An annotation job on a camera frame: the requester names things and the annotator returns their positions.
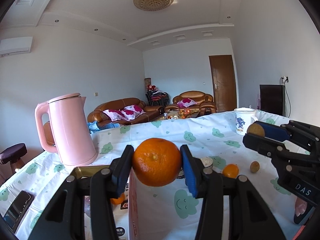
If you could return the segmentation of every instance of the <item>orange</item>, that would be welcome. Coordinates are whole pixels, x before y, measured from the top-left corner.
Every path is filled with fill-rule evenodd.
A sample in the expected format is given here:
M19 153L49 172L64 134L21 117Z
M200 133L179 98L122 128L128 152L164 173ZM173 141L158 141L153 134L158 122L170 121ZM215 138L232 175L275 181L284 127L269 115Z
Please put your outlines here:
M239 168L235 164L228 164L224 167L222 174L228 178L235 179L239 174Z
M177 146L160 138L143 141L132 156L132 168L138 180L152 187L161 187L173 182L181 165L181 154Z
M125 195L124 193L122 193L119 198L110 198L110 202L113 205L120 205L124 201L124 199L125 199Z

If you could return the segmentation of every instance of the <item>air vent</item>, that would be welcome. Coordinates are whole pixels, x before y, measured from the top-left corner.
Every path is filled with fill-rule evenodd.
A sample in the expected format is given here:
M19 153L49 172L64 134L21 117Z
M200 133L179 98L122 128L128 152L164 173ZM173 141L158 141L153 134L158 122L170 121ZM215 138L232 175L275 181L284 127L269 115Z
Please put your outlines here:
M213 31L204 31L202 32L203 33L203 36L206 37L206 36L212 36L213 35Z
M185 34L181 34L181 35L176 35L176 36L174 36L176 39L177 39L177 41L179 41L179 40L184 40L186 37L185 37Z
M150 41L150 42L148 42L148 43L152 44L153 46L160 44L159 41Z

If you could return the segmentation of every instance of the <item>blue cloth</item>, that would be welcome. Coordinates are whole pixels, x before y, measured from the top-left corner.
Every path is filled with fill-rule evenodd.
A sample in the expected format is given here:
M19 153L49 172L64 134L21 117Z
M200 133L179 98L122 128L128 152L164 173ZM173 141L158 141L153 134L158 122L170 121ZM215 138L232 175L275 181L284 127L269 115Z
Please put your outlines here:
M89 122L88 124L88 129L90 131L90 133L95 133L95 132L99 132L105 129L110 129L110 128L115 128L115 127L120 127L120 124L118 123L108 123L108 124L104 124L104 125L99 125L98 126L98 121L94 121L94 122Z

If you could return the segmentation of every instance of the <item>air conditioner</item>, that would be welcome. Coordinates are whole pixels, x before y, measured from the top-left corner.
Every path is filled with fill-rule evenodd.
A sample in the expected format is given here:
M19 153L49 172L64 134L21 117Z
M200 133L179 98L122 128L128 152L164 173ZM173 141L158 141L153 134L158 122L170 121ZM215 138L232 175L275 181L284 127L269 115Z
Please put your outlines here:
M33 37L11 38L0 41L0 57L30 53Z

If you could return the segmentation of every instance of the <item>television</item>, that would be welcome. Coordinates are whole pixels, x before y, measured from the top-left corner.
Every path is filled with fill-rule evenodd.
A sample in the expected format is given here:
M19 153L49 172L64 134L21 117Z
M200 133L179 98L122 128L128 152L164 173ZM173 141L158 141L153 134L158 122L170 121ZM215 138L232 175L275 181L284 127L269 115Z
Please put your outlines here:
M284 85L260 85L260 110L285 116Z

